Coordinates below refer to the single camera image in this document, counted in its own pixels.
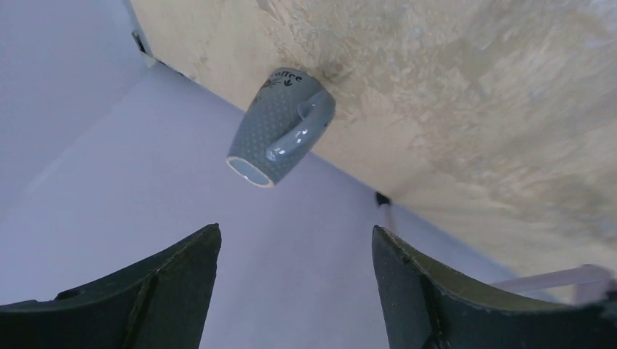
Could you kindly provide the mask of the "grey dotted coffee mug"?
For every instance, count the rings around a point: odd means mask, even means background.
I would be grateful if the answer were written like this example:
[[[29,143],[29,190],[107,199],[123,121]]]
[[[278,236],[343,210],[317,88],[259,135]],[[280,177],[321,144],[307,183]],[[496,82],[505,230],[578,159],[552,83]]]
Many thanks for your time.
[[[244,114],[226,162],[253,185],[271,188],[313,148],[335,109],[335,98],[315,78],[277,68]]]

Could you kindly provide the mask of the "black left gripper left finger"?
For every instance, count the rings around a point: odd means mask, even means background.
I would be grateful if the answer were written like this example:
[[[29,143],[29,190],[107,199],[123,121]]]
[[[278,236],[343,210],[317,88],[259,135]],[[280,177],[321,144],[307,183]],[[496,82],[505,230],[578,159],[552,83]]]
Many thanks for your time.
[[[1,307],[2,348],[198,348],[221,233],[207,225],[51,301]]]

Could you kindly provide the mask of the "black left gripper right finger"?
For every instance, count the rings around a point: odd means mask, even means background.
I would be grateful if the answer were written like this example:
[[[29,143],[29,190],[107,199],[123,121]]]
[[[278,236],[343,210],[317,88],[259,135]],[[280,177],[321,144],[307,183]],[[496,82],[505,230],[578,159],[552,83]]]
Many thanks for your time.
[[[547,302],[484,284],[391,231],[372,234],[375,277],[391,348],[614,348],[616,296]]]

